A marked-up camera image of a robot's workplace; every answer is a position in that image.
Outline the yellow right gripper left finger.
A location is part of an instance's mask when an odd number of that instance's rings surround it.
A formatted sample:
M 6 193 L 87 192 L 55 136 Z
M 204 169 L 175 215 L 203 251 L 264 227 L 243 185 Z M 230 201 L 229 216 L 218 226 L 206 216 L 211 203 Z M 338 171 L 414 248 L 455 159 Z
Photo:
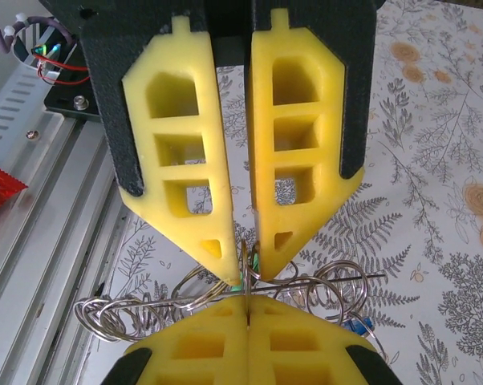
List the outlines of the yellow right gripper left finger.
M 132 344 L 107 385 L 248 385 L 243 297 L 224 299 Z

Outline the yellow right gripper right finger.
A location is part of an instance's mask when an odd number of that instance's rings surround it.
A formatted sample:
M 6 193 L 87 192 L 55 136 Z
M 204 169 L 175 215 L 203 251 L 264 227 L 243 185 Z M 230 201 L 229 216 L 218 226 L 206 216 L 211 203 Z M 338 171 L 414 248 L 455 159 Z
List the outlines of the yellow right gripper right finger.
M 250 300 L 249 385 L 400 385 L 370 342 L 268 297 Z

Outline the blue plastic key tag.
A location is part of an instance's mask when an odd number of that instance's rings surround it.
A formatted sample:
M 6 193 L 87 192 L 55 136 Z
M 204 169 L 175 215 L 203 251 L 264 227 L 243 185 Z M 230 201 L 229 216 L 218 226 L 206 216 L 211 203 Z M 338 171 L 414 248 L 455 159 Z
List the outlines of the blue plastic key tag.
M 375 329 L 369 317 L 351 318 L 342 324 L 342 327 L 360 336 L 368 336 L 370 331 Z

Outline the perforated metal ring disc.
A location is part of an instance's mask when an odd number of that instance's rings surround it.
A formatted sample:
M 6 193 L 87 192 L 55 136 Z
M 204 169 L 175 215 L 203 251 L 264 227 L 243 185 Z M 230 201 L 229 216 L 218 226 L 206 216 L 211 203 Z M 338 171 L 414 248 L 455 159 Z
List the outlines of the perforated metal ring disc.
M 298 291 L 304 297 L 305 305 L 309 305 L 309 297 L 321 286 L 327 293 L 327 296 L 334 297 L 341 307 L 349 306 L 360 308 L 366 301 L 368 292 L 368 281 L 374 278 L 384 278 L 385 274 L 365 274 L 363 271 L 357 270 L 354 275 L 342 275 L 341 273 L 348 271 L 346 266 L 334 266 L 327 272 L 320 272 L 313 276 L 297 276 L 295 278 L 287 278 L 282 280 L 273 280 L 267 282 L 265 286 L 250 289 L 246 286 L 243 292 L 230 292 L 225 284 L 217 284 L 209 291 L 196 297 L 178 298 L 175 294 L 168 299 L 143 300 L 139 303 L 141 307 L 151 309 L 169 308 L 171 311 L 182 310 L 191 312 L 207 306 L 210 303 L 219 302 L 226 298 L 233 297 L 250 297 L 251 295 L 265 295 L 277 298 L 282 293 L 291 293 Z

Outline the green plastic key tag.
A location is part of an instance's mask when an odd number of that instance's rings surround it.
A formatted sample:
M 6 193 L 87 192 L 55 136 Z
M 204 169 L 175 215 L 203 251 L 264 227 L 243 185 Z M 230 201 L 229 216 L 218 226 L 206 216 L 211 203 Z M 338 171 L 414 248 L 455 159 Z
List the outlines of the green plastic key tag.
M 231 286 L 230 292 L 243 292 L 246 289 L 246 283 L 250 283 L 250 289 L 253 289 L 261 278 L 260 264 L 258 258 L 258 247 L 254 245 L 251 249 L 243 241 L 240 251 L 240 281 L 238 285 Z

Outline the small LED circuit board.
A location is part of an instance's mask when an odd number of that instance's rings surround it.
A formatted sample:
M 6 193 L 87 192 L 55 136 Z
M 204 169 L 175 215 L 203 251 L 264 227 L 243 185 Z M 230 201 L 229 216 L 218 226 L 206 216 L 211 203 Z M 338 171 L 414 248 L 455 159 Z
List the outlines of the small LED circuit board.
M 31 48 L 31 54 L 36 59 L 37 76 L 45 83 L 56 84 L 62 70 L 57 64 L 61 51 L 61 43 L 43 43 Z

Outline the wide slotted aluminium rail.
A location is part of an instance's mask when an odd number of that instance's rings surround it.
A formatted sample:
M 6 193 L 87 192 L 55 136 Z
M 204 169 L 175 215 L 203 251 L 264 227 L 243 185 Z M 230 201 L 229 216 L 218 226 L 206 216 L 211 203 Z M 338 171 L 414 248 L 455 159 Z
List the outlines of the wide slotted aluminium rail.
M 104 287 L 125 214 L 102 126 L 42 117 L 0 212 L 0 385 L 73 383 L 88 333 L 75 300 Z

